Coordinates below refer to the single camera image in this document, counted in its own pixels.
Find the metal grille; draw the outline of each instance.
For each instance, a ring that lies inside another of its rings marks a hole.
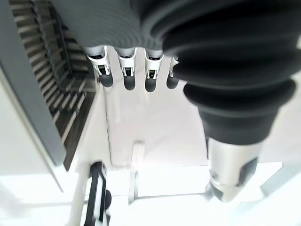
[[[92,65],[47,1],[11,0],[15,23],[66,147],[68,169],[95,96]]]

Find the black bar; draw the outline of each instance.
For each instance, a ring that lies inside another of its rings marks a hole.
[[[106,169],[103,163],[94,163],[91,166],[90,174],[92,183],[84,226],[106,225],[106,222],[103,222],[106,187]]]

